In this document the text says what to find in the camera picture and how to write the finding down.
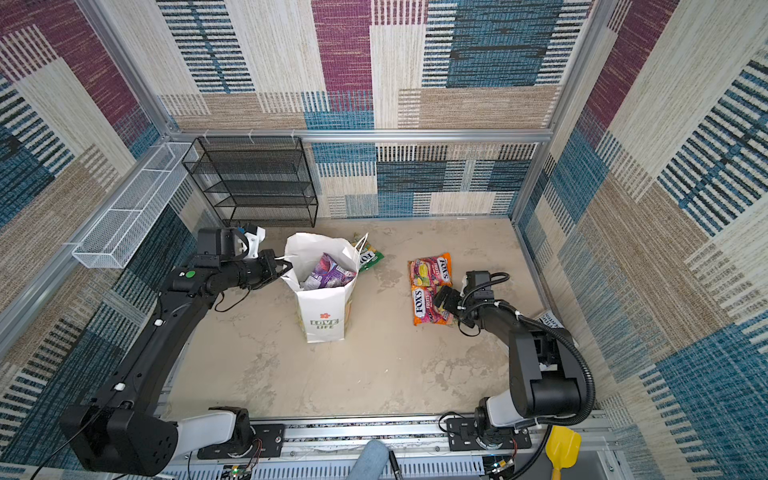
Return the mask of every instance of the concrete floor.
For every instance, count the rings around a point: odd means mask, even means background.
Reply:
[[[252,417],[468,412],[508,388],[507,352],[492,334],[468,338],[456,326],[413,325],[406,267],[450,252],[455,286],[468,270],[508,272],[496,298],[537,315],[541,301],[508,220],[318,220],[300,230],[347,239],[369,232],[385,255],[359,276],[346,338],[307,344],[293,292],[278,280],[200,322],[166,418],[221,405],[247,407]],[[267,229],[262,248],[282,254],[296,231]],[[221,308],[242,295],[227,292]]]

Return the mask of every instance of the green snack bag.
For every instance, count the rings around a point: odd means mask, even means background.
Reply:
[[[360,252],[360,271],[368,270],[370,267],[376,265],[382,258],[384,258],[384,254],[371,247],[371,244],[366,241]]]

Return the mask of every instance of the white paper bag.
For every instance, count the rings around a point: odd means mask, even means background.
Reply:
[[[341,267],[360,271],[359,248],[365,244],[366,235],[356,246],[343,238],[330,238],[314,233],[296,233],[286,242],[285,260],[293,268],[283,275],[283,280],[296,292],[301,320],[308,343],[332,342],[344,339],[346,305],[352,296],[357,277],[345,286],[302,290],[300,282],[312,273],[320,257],[328,253]]]

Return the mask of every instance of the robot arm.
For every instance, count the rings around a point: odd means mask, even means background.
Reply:
[[[497,276],[504,278],[493,280]],[[467,272],[463,296],[444,286],[435,298],[465,325],[488,330],[509,347],[509,390],[481,400],[475,410],[478,436],[486,445],[509,435],[506,427],[575,425],[594,406],[594,380],[571,334],[531,320],[494,298],[492,285],[508,278],[506,273]]]
[[[259,233],[263,238],[263,230],[200,230],[197,254],[166,277],[149,322],[109,380],[87,405],[63,412],[61,430],[72,438],[70,445],[86,469],[153,476],[178,453],[177,447],[190,451],[204,446],[179,445],[180,428],[152,412],[174,361],[219,293],[234,286],[259,289],[291,268],[289,262],[276,260],[272,250],[255,255]],[[247,246],[240,253],[236,239]],[[179,427],[211,432],[218,425],[228,429],[228,439],[234,417],[234,412],[218,412]],[[206,445],[215,440],[208,437]]]

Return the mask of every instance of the white mesh basket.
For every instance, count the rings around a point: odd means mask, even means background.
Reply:
[[[155,152],[123,193],[85,234],[72,255],[87,268],[125,268],[195,161],[188,143],[168,142]]]

